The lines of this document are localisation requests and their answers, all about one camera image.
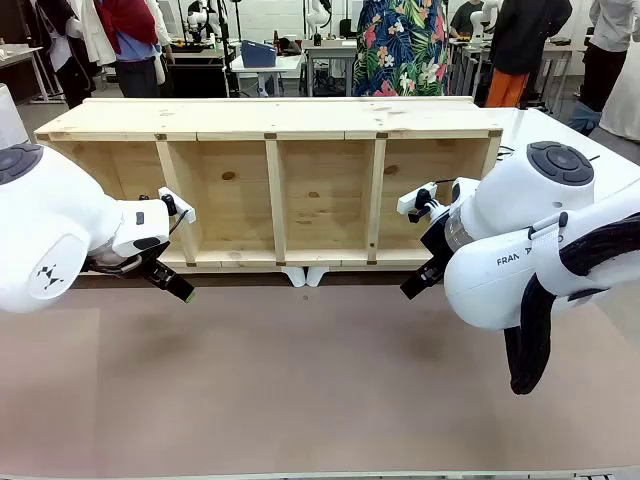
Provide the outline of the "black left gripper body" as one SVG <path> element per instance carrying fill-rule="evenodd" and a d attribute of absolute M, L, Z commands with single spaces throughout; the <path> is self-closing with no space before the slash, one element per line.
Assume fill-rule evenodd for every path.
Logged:
<path fill-rule="evenodd" d="M 161 262 L 159 257 L 166 247 L 153 247 L 141 252 L 140 263 L 130 272 L 131 278 L 142 278 L 159 289 L 168 289 L 174 277 L 174 271 Z"/>

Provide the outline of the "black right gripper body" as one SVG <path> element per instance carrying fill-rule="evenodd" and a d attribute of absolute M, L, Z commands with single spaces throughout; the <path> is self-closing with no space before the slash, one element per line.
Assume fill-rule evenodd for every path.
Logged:
<path fill-rule="evenodd" d="M 449 260 L 453 256 L 453 251 L 445 237 L 447 221 L 448 217 L 439 217 L 421 237 L 422 244 L 432 255 L 423 265 L 426 275 L 443 275 Z"/>

